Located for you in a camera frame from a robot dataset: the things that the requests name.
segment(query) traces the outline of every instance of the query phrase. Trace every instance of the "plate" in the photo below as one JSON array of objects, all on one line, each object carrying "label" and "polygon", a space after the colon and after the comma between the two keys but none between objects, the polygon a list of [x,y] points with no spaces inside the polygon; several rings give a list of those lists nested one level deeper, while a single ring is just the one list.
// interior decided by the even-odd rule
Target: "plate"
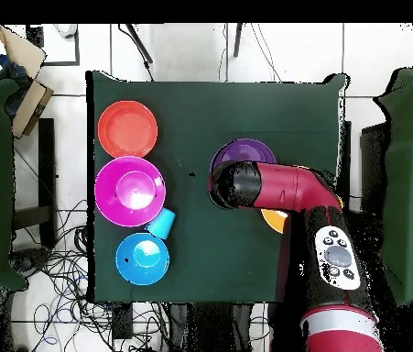
[{"label": "plate", "polygon": [[261,214],[263,215],[263,218],[268,223],[268,225],[271,226],[271,228],[273,228],[280,234],[283,233],[286,217],[288,217],[285,212],[262,209]]},{"label": "plate", "polygon": [[158,215],[166,186],[158,169],[145,159],[111,160],[95,179],[95,203],[100,213],[118,226],[141,226]]},{"label": "plate", "polygon": [[106,108],[97,127],[100,144],[114,158],[143,158],[158,138],[156,118],[137,101],[119,101]]}]

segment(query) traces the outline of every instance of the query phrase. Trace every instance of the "white tile floor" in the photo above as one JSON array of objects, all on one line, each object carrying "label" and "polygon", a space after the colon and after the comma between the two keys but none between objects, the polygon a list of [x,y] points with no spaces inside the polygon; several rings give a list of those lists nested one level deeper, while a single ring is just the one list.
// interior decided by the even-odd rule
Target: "white tile floor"
[{"label": "white tile floor", "polygon": [[[22,26],[12,26],[25,31]],[[225,49],[224,24],[164,24],[139,25],[139,37],[154,60],[152,75],[156,81],[224,82]],[[353,122],[351,195],[361,196],[361,163],[359,135],[364,127],[385,121],[384,115],[372,98],[382,94],[393,71],[413,66],[413,25],[399,24],[246,24],[242,33],[240,54],[234,58],[235,23],[229,24],[229,82],[272,81],[275,76],[258,46],[268,54],[265,42],[273,55],[273,62],[283,82],[320,83],[332,73],[345,72],[351,82],[344,92],[345,119]],[[55,120],[57,162],[57,206],[63,220],[68,211],[86,198],[86,70],[104,71],[114,77],[130,81],[148,81],[150,78],[131,39],[119,31],[117,25],[79,25],[81,62],[79,66],[43,67],[38,80],[55,91],[43,117]],[[38,131],[15,142],[16,149],[30,166],[38,169]],[[16,209],[37,204],[38,181],[30,168],[16,155]],[[357,210],[358,199],[350,207]],[[84,224],[86,203],[80,203],[70,215],[68,227]],[[38,241],[38,229],[30,233]],[[71,237],[67,249],[71,248]],[[19,231],[15,249],[34,247],[29,235]],[[64,250],[62,243],[58,249]],[[41,303],[50,304],[55,292],[49,279],[37,274],[30,278],[29,289],[16,294],[12,319],[16,344],[33,348],[40,335],[33,324],[34,311]],[[138,313],[150,309],[148,304],[136,304]],[[263,304],[257,304],[252,317],[261,316]],[[43,309],[36,316],[45,320]],[[67,318],[61,314],[61,320]],[[147,316],[139,317],[136,329],[146,331]],[[43,323],[38,324],[41,330]],[[77,323],[56,323],[47,332],[48,342],[40,343],[37,352],[61,352],[71,339]],[[252,339],[267,334],[267,325],[254,320]],[[129,345],[138,340],[126,341]],[[121,341],[115,342],[117,349]],[[160,344],[158,334],[152,347]],[[269,335],[253,340],[254,352],[268,352]],[[110,352],[101,338],[83,328],[69,342],[66,352]]]}]

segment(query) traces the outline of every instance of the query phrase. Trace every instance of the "grey control pad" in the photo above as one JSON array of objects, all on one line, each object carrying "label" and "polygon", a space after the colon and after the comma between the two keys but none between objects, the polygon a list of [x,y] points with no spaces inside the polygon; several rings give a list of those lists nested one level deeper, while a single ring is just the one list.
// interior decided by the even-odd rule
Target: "grey control pad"
[{"label": "grey control pad", "polygon": [[339,246],[328,247],[324,257],[328,263],[338,267],[349,267],[352,262],[351,254],[348,250]]}]

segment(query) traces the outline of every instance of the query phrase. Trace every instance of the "bowl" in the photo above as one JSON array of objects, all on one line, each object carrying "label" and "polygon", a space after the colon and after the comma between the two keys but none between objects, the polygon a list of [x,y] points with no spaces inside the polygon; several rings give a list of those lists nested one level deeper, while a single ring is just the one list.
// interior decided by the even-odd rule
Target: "bowl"
[{"label": "bowl", "polygon": [[169,264],[165,243],[149,233],[137,233],[123,240],[116,250],[116,268],[130,283],[147,286],[159,281]]}]

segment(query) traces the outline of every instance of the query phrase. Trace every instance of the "cup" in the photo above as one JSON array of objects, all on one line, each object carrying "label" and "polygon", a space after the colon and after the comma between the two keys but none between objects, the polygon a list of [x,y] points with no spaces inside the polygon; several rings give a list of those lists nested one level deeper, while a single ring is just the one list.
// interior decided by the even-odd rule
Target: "cup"
[{"label": "cup", "polygon": [[160,237],[166,240],[174,219],[175,214],[172,211],[167,208],[162,208],[159,214],[146,225],[145,229],[154,237]]}]

